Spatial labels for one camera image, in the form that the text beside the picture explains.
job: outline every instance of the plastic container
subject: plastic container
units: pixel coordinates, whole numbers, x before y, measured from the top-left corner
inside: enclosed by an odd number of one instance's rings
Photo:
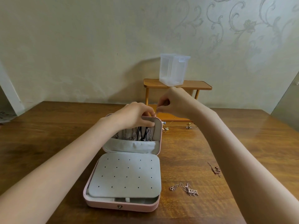
[[[159,81],[167,86],[182,85],[190,56],[161,54]]]

